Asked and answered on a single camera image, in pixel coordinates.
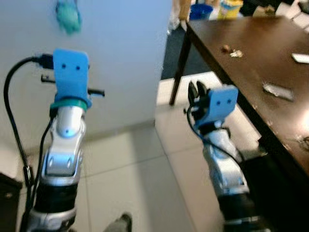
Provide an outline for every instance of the silver metal surface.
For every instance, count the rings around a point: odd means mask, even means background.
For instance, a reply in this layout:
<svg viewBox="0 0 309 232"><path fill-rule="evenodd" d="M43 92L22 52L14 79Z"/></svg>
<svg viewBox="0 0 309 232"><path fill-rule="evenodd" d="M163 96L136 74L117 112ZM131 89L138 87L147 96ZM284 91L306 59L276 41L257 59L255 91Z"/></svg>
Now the silver metal surface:
<svg viewBox="0 0 309 232"><path fill-rule="evenodd" d="M76 208L60 213L41 213L35 209L31 209L28 221L27 232L32 230L46 231L59 230L61 224L66 222L76 215Z"/></svg>
<svg viewBox="0 0 309 232"><path fill-rule="evenodd" d="M51 126L52 144L44 156L40 180L53 186L78 183L83 159L83 153L80 150L80 144L86 131L86 125L81 114L83 110L67 110L67 107L65 108L64 111L61 111L61 108L59 109L58 113L61 116L57 117ZM58 128L74 128L70 131L76 131L76 133L74 136L65 137L59 133Z"/></svg>
<svg viewBox="0 0 309 232"><path fill-rule="evenodd" d="M259 216L243 217L243 218L239 218L239 219L225 221L225 225L239 225L243 222L256 222L259 219L260 219Z"/></svg>
<svg viewBox="0 0 309 232"><path fill-rule="evenodd" d="M78 106L65 106L58 110L57 132L61 137L71 138L81 128L81 117L84 110Z"/></svg>
<svg viewBox="0 0 309 232"><path fill-rule="evenodd" d="M226 130L215 130L209 133L206 138L227 151L236 160L239 159L238 151L230 141ZM217 197L249 192L242 170L232 158L209 144L205 144L203 155L208 163Z"/></svg>

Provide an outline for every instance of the blue bucket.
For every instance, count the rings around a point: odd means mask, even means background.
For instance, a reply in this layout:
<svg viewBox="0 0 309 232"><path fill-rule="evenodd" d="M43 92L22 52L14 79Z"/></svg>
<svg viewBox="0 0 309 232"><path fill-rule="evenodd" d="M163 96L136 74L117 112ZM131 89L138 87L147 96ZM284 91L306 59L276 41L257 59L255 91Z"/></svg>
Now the blue bucket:
<svg viewBox="0 0 309 232"><path fill-rule="evenodd" d="M213 10L212 6L206 4L194 4L191 6L190 20L209 19Z"/></svg>

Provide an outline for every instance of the black cable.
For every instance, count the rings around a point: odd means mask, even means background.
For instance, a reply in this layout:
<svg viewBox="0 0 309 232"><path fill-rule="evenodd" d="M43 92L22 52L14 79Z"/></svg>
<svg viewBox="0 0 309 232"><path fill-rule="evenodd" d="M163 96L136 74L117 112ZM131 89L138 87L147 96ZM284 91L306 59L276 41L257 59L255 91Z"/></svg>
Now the black cable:
<svg viewBox="0 0 309 232"><path fill-rule="evenodd" d="M230 158L233 159L233 161L235 161L238 165L239 165L239 162L230 154L228 153L227 151L225 151L223 148L217 146L216 144L214 144L212 141L210 141L209 139L206 139L204 138L200 133L197 132L197 130L194 129L193 125L192 125L192 122L191 122L191 109L192 109L192 105L189 106L188 110L187 110L187 120L188 120L188 123L189 123L189 126L191 128L191 130L204 142L204 143L207 143L213 147L215 147L216 149L222 151L223 153L227 154Z"/></svg>
<svg viewBox="0 0 309 232"><path fill-rule="evenodd" d="M18 134L18 130L17 130L17 126L13 117L13 113L11 111L11 107L10 107L10 102L9 102L9 86L10 86L10 82L12 79L13 74L24 64L29 63L29 62L37 62L37 58L36 57L29 57L26 59L21 60L20 62L18 62L17 64L15 64L11 70L9 71L9 73L6 76L5 82L4 82L4 88L3 88L3 98L4 98L4 104L5 104L5 109L6 112L8 114L10 123L12 125L12 129L14 132L14 136L16 139L16 143L19 149L19 153L21 156L21 159L23 161L23 165L24 165L24 178L25 178L25 184L27 187L27 198L26 198L26 210L30 209L30 197L31 197L31 181L32 181L32 173L31 173L31 168L28 166L28 162L27 162L27 157L25 154L25 151L23 149L23 146L21 144L20 138L19 138L19 134Z"/></svg>
<svg viewBox="0 0 309 232"><path fill-rule="evenodd" d="M35 198L35 193L36 193L36 189L37 189L37 186L38 186L38 182L39 182L39 178L40 178L40 174L42 172L42 159L43 159L43 149L44 149L44 141L45 141L45 137L50 129L50 127L52 126L52 123L53 123L53 118L51 118L49 120L49 123L42 135L42 138L41 138L41 142L40 142L40 154L39 154L39 163L38 163L38 170L37 170L37 174L36 174L36 177L35 177L35 181L34 181L34 185L33 185L33 190L32 190L32 195L31 195L31 202L30 202L30 206L32 207L33 204L34 204L34 198Z"/></svg>
<svg viewBox="0 0 309 232"><path fill-rule="evenodd" d="M17 143L17 146L18 146L18 149L19 149L19 153L20 153L20 156L22 158L24 166L27 166L27 157L25 155L23 146L22 146L22 144L20 142L20 138L19 138L19 135L18 135L18 130L17 130L17 127L16 127L16 123L15 123L15 120L14 120L14 117L13 117L13 114L12 114L12 111L11 111L10 102L9 102L9 86L10 86L10 82L11 82L13 74L21 66L23 66L26 63L36 62L36 61L37 61L36 57L29 57L29 58L23 59L20 62L18 62L17 64L15 64L11 68L11 70L9 71L9 73L6 76L5 83L4 83L4 89L3 89L3 97L4 97L5 109L6 109L6 112L7 112L8 116L9 116L10 123L12 125L14 136L15 136L15 139L16 139L16 143Z"/></svg>

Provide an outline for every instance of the green ring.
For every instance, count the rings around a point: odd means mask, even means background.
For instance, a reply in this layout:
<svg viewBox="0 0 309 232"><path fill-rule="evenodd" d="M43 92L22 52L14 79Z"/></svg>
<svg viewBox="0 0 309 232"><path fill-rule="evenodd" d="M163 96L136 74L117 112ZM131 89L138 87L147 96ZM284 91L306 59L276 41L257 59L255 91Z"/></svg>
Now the green ring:
<svg viewBox="0 0 309 232"><path fill-rule="evenodd" d="M60 108L63 106L78 106L83 110L87 111L87 104L83 100L79 99L63 99L57 102L54 102L50 105L51 109Z"/></svg>

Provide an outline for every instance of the wooden table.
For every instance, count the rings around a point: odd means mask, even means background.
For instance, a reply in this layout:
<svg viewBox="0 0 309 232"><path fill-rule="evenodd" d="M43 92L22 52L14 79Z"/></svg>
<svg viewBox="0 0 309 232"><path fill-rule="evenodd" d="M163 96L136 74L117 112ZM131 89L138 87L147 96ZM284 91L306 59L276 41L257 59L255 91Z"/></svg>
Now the wooden table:
<svg viewBox="0 0 309 232"><path fill-rule="evenodd" d="M263 145L287 176L309 190L309 151L293 140L309 136L309 65L298 64L291 53L309 54L309 36L281 17L223 21L190 21L175 74L173 105L193 43L223 83L239 89L238 103L262 135ZM242 58L224 54L224 44L243 52ZM294 102L263 92L262 83L289 87Z"/></svg>

